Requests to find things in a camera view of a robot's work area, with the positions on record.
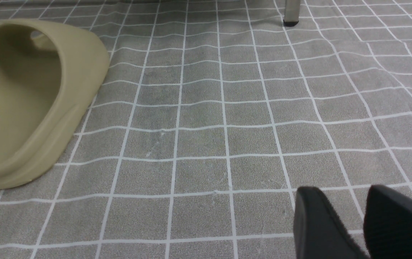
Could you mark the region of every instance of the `floor mat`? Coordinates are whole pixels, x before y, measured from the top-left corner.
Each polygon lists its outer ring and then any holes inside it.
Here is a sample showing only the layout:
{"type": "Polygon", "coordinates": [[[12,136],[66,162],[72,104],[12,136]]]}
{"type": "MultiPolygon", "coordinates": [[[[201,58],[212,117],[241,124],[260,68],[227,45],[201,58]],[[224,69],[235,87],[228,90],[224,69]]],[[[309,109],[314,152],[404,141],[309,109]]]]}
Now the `floor mat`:
{"type": "Polygon", "coordinates": [[[364,246],[367,189],[412,198],[412,0],[2,1],[112,57],[66,152],[0,191],[0,258],[295,258],[320,187],[364,246]]]}

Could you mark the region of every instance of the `chair leg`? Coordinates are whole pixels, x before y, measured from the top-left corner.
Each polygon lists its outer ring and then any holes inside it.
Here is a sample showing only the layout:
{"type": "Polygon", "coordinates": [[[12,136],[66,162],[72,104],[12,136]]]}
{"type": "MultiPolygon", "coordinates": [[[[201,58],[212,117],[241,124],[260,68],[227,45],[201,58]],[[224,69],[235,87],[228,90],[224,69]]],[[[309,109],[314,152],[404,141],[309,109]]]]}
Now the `chair leg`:
{"type": "Polygon", "coordinates": [[[412,259],[412,199],[384,185],[367,195],[364,237],[374,259],[412,259]]]}
{"type": "Polygon", "coordinates": [[[293,27],[297,25],[299,14],[300,0],[286,0],[283,19],[284,26],[293,27]]]}

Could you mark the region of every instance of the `metal leg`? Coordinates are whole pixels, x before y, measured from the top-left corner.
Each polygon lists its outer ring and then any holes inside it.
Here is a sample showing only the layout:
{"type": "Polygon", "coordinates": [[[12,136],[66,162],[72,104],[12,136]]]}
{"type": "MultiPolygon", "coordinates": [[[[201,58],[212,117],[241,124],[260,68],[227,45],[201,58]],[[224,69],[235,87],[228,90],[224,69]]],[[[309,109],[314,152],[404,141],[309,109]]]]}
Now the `metal leg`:
{"type": "Polygon", "coordinates": [[[284,26],[292,27],[298,23],[300,13],[300,0],[286,0],[284,10],[284,26]]]}

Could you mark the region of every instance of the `floor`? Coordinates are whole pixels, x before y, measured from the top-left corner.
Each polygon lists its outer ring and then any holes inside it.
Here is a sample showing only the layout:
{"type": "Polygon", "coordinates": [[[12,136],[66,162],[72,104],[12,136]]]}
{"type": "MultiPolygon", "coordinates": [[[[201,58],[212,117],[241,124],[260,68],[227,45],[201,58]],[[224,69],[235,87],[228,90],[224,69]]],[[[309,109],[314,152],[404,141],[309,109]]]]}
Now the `floor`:
{"type": "Polygon", "coordinates": [[[322,187],[364,247],[367,188],[412,198],[412,0],[0,2],[112,57],[57,164],[0,191],[0,258],[295,258],[322,187]]]}

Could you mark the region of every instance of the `black rubber foot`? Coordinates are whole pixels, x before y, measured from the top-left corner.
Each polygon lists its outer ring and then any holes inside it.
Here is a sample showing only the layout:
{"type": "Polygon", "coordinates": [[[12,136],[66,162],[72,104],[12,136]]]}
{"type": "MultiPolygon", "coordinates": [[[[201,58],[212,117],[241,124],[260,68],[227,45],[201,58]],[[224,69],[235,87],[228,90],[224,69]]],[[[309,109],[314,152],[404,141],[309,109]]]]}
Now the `black rubber foot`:
{"type": "Polygon", "coordinates": [[[412,199],[389,187],[372,185],[367,196],[364,237],[374,259],[411,259],[412,199]]]}
{"type": "Polygon", "coordinates": [[[297,23],[298,23],[298,21],[296,21],[296,22],[286,22],[286,21],[283,20],[283,25],[285,27],[293,27],[293,26],[296,26],[297,23]]]}
{"type": "Polygon", "coordinates": [[[297,189],[294,241],[297,259],[368,259],[316,187],[297,189]]]}

